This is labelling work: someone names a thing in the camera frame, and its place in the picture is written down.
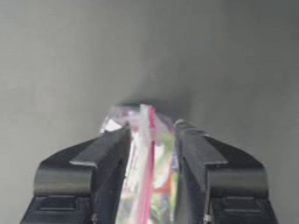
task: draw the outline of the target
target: gray background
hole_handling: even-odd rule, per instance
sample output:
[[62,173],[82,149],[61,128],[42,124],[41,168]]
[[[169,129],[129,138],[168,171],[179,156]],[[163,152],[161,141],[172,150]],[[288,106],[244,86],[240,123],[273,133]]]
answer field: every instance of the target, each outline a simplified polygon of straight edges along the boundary
[[0,223],[33,174],[151,102],[256,156],[280,223],[299,223],[296,0],[0,0]]

